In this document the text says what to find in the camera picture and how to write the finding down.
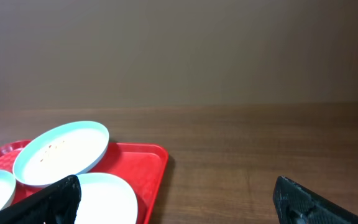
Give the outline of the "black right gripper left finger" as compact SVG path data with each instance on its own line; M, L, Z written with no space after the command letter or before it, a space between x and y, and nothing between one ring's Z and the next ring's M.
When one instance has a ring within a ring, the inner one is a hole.
M74 224L81 201L76 175L69 175L0 211L0 224Z

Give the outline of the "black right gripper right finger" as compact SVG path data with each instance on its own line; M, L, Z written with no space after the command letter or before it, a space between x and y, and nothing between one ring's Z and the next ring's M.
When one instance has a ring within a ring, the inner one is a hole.
M279 176L273 203L280 224L358 224L358 216L293 180Z

